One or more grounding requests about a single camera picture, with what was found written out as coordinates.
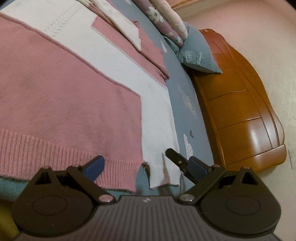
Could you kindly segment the pink and white knit sweater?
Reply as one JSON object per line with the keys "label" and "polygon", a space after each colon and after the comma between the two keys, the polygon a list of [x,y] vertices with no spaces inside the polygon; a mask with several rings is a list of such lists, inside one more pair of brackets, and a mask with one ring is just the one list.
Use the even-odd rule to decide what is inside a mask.
{"label": "pink and white knit sweater", "polygon": [[30,180],[105,158],[96,183],[180,183],[163,52],[107,1],[14,1],[1,10],[1,176]]}

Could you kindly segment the folded floral quilt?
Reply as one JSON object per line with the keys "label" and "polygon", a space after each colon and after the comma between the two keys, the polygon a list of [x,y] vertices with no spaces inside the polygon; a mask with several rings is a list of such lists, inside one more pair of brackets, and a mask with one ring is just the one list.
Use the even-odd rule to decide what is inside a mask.
{"label": "folded floral quilt", "polygon": [[182,47],[188,31],[181,17],[167,1],[133,0],[133,3],[150,19],[159,32]]}

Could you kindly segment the wooden headboard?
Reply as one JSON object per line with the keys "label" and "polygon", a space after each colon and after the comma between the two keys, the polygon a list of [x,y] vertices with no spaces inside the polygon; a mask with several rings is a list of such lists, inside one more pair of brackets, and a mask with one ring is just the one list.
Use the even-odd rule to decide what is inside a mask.
{"label": "wooden headboard", "polygon": [[190,70],[214,163],[261,172],[287,157],[283,126],[264,85],[247,59],[212,29],[201,34],[222,73]]}

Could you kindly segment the teal pillow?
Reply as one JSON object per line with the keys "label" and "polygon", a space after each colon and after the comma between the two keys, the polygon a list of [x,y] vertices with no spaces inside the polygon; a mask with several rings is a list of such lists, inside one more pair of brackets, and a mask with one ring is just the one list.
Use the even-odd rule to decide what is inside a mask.
{"label": "teal pillow", "polygon": [[184,22],[184,24],[188,31],[188,37],[185,39],[182,47],[178,47],[172,40],[164,37],[179,62],[201,72],[223,73],[216,63],[210,46],[202,33],[189,23]]}

